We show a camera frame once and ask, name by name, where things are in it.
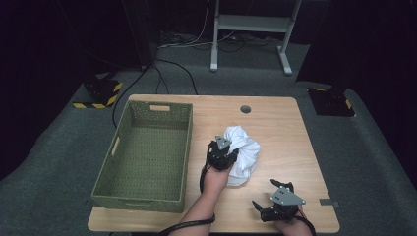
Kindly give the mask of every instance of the yellow and black caution tape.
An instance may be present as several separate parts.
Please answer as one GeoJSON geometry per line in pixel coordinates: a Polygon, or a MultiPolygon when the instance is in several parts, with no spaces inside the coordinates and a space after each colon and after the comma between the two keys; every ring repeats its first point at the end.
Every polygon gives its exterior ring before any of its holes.
{"type": "Polygon", "coordinates": [[[111,96],[102,103],[99,102],[79,102],[79,101],[74,101],[73,102],[73,106],[75,108],[95,108],[95,109],[103,109],[103,108],[107,108],[107,107],[111,107],[113,105],[113,103],[116,101],[117,99],[117,95],[119,93],[120,88],[122,87],[123,83],[118,83],[114,89],[113,92],[111,94],[111,96]]]}

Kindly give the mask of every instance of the black equipment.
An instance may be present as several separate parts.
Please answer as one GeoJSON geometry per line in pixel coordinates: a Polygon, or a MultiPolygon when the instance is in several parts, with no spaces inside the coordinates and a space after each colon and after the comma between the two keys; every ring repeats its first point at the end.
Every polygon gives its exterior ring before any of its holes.
{"type": "Polygon", "coordinates": [[[306,201],[294,194],[294,186],[291,182],[283,184],[279,181],[271,179],[270,182],[278,187],[278,190],[270,197],[273,201],[273,206],[269,208],[262,208],[255,201],[252,204],[255,209],[260,212],[261,220],[267,221],[278,221],[278,220],[291,220],[293,218],[303,221],[312,232],[312,235],[316,235],[316,229],[313,224],[303,216],[298,216],[299,205],[304,205],[306,201]]]}

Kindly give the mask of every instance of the white cloth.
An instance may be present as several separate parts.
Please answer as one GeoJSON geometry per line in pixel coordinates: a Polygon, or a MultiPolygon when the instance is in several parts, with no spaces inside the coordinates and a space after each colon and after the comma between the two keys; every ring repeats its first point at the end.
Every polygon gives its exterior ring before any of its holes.
{"type": "Polygon", "coordinates": [[[239,154],[230,171],[227,185],[240,186],[249,180],[256,169],[256,160],[261,147],[246,134],[241,126],[227,127],[223,137],[232,142],[229,153],[239,148],[239,154]]]}

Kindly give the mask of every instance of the metal stand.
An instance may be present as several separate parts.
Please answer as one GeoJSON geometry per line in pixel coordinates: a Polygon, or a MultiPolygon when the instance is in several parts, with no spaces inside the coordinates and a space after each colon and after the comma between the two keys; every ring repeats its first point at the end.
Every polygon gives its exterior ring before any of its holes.
{"type": "Polygon", "coordinates": [[[217,41],[219,30],[248,30],[248,31],[269,31],[269,32],[285,32],[282,45],[277,46],[278,55],[286,76],[291,76],[292,71],[289,66],[287,56],[285,54],[288,41],[297,19],[298,10],[300,9],[302,0],[296,0],[295,6],[290,18],[272,18],[272,17],[254,17],[254,16],[236,16],[236,15],[220,15],[219,0],[215,2],[214,13],[214,34],[211,47],[211,64],[210,70],[217,71],[217,41]]]}

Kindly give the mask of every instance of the woven basket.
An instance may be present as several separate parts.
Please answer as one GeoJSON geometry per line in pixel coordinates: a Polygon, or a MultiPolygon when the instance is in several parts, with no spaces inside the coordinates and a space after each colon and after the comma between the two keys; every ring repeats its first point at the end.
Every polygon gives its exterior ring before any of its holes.
{"type": "Polygon", "coordinates": [[[129,100],[91,197],[101,207],[182,212],[193,106],[129,100]]]}

